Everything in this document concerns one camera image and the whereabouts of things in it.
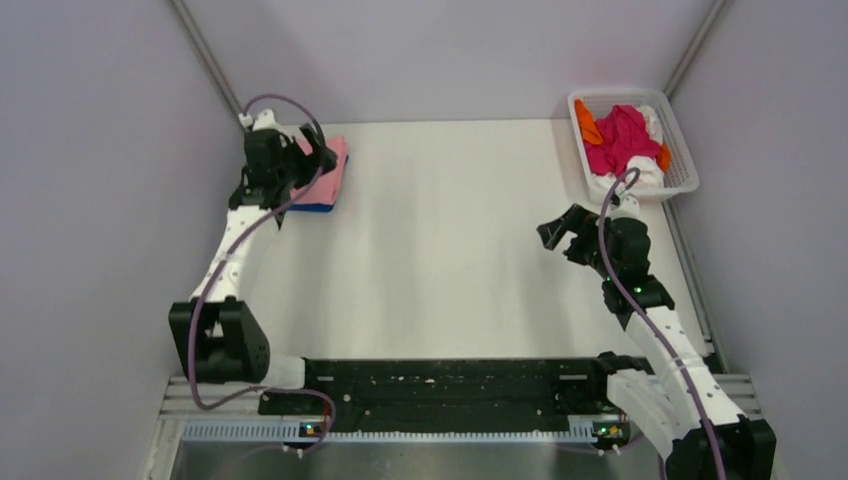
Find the light pink t shirt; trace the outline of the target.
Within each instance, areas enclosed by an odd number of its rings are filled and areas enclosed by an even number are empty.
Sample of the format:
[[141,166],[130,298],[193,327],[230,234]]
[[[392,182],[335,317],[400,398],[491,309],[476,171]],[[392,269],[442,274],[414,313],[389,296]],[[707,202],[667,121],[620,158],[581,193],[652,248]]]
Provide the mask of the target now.
[[334,209],[349,160],[349,145],[344,136],[329,138],[327,145],[337,156],[336,167],[331,172],[323,174],[316,184],[295,202],[291,210],[327,213]]

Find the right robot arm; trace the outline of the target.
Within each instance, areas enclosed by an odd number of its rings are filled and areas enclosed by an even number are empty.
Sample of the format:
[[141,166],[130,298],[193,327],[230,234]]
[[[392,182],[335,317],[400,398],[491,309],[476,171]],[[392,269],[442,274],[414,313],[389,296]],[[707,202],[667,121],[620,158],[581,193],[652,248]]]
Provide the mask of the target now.
[[671,294],[650,271],[647,225],[623,207],[596,214],[574,204],[536,231],[547,250],[573,236],[564,256],[601,277],[606,308],[650,367],[599,355],[589,404],[623,410],[655,448],[665,479],[771,478],[775,432],[730,397],[689,340]]

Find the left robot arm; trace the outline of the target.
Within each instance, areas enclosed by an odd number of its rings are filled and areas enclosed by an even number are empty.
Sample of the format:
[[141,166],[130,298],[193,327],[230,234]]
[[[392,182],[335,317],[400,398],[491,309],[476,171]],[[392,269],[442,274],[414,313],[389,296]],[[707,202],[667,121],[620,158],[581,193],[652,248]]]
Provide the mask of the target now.
[[192,386],[283,388],[283,401],[303,414],[317,407],[321,388],[305,376],[305,359],[273,352],[249,304],[285,215],[327,213],[338,197],[349,159],[346,139],[324,138],[310,125],[300,133],[295,138],[279,126],[245,133],[246,163],[229,198],[217,251],[189,299],[171,306],[168,323]]

